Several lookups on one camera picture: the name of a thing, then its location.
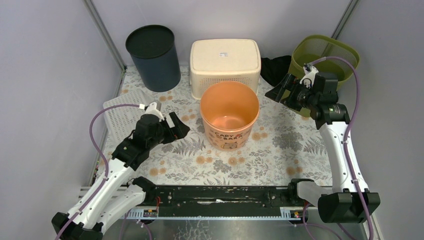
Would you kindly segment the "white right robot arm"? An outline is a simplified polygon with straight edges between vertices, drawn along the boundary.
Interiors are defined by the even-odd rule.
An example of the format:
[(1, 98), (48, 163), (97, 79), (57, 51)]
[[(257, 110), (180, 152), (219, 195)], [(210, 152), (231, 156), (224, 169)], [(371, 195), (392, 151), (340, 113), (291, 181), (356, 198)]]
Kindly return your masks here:
[(338, 77), (334, 73), (309, 73), (302, 79), (286, 74), (265, 96), (291, 110), (310, 110), (329, 159), (332, 188), (311, 179), (294, 178), (289, 183), (287, 201), (299, 206), (304, 201), (317, 207), (325, 223), (364, 223), (381, 203), (362, 178), (351, 143), (351, 119), (345, 105), (338, 102)]

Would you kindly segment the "orange bucket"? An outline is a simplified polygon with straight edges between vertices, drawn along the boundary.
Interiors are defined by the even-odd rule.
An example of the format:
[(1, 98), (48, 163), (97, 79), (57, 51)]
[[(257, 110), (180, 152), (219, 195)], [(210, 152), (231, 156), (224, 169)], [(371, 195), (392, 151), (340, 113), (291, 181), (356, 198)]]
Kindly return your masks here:
[(210, 86), (199, 104), (205, 136), (221, 151), (243, 147), (260, 114), (257, 94), (237, 81), (222, 81)]

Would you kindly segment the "dark blue cylindrical bin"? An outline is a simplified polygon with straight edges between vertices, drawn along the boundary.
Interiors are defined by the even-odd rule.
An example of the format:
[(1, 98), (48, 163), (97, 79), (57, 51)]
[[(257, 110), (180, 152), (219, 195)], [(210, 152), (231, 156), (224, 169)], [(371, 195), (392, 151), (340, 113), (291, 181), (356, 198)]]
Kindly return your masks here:
[(125, 48), (145, 87), (157, 93), (167, 92), (181, 80), (175, 35), (163, 25), (146, 25), (131, 32)]

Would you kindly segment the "cream perforated plastic basket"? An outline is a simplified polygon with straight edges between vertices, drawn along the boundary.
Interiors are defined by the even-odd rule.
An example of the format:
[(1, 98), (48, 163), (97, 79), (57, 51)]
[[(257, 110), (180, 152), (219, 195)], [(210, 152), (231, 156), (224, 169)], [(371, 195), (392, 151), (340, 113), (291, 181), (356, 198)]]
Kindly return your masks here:
[(212, 85), (235, 81), (258, 91), (261, 55), (252, 39), (222, 38), (195, 41), (189, 56), (191, 95), (199, 100)]

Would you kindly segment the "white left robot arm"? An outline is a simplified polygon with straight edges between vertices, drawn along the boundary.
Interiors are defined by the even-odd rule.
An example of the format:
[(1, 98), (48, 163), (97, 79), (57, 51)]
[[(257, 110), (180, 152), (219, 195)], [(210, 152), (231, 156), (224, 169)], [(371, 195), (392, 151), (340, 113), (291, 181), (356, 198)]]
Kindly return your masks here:
[(185, 138), (190, 127), (174, 112), (169, 114), (174, 126), (160, 114), (143, 114), (135, 129), (115, 149), (105, 171), (83, 198), (66, 213), (57, 212), (52, 225), (58, 240), (101, 240), (107, 230), (125, 213), (138, 204), (148, 206), (155, 192), (140, 184), (130, 185), (120, 196), (114, 193), (150, 156), (160, 144)]

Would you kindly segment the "white perforated basket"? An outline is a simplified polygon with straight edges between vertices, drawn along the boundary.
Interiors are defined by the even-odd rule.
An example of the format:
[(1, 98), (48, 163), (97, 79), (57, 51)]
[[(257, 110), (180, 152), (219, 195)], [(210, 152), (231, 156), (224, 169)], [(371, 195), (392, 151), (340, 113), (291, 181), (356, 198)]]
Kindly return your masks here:
[(136, 105), (136, 107), (122, 106), (113, 108), (103, 114), (108, 133), (115, 144), (121, 143), (135, 129), (136, 122), (144, 113), (144, 110), (140, 109), (139, 105), (148, 105), (153, 101), (152, 96), (141, 89), (136, 89), (103, 103), (104, 109), (122, 104)]

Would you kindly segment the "green ribbed waste bin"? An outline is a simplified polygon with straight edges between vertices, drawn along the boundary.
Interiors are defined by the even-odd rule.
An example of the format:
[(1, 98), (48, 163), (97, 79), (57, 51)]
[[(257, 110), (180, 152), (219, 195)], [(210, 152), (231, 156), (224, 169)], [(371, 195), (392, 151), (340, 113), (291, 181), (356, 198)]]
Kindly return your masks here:
[[(323, 57), (339, 57), (346, 60), (355, 69), (360, 62), (360, 56), (349, 45), (325, 35), (310, 35), (302, 40), (294, 49), (291, 56), (288, 73), (301, 79), (305, 72), (304, 64), (311, 63)], [(327, 59), (314, 65), (319, 72), (333, 73), (337, 75), (337, 90), (353, 75), (352, 69), (347, 63), (338, 59)]]

